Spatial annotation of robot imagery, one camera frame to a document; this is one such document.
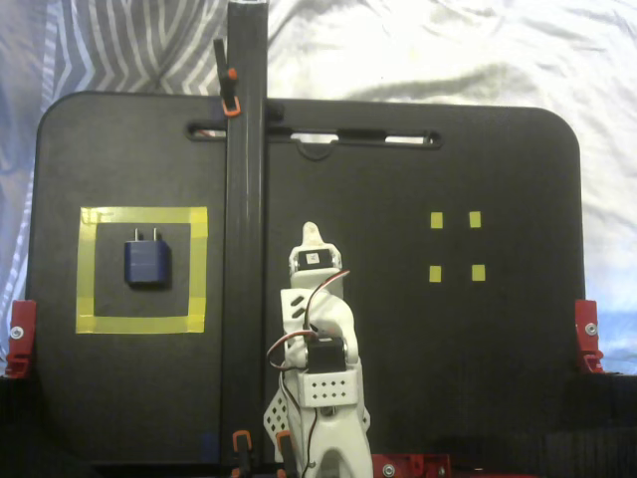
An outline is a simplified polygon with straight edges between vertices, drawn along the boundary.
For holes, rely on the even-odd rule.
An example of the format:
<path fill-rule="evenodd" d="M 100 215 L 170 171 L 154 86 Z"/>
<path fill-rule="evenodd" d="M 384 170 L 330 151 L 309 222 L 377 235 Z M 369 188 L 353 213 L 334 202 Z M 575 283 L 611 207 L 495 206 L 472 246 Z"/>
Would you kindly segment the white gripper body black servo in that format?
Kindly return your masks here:
<path fill-rule="evenodd" d="M 292 249 L 289 257 L 290 275 L 299 272 L 326 269 L 342 269 L 342 256 L 330 243 L 322 245 L 300 245 Z"/>

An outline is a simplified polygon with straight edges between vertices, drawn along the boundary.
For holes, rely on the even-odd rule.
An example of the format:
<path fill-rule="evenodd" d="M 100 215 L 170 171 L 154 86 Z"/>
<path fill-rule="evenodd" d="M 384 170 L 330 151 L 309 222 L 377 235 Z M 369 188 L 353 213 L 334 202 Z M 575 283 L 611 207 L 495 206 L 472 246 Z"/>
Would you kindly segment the white fixed gripper finger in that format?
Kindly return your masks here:
<path fill-rule="evenodd" d="M 326 246 L 319 232 L 319 227 L 311 221 L 307 221 L 304 224 L 302 235 L 302 246 L 304 248 L 324 248 Z"/>

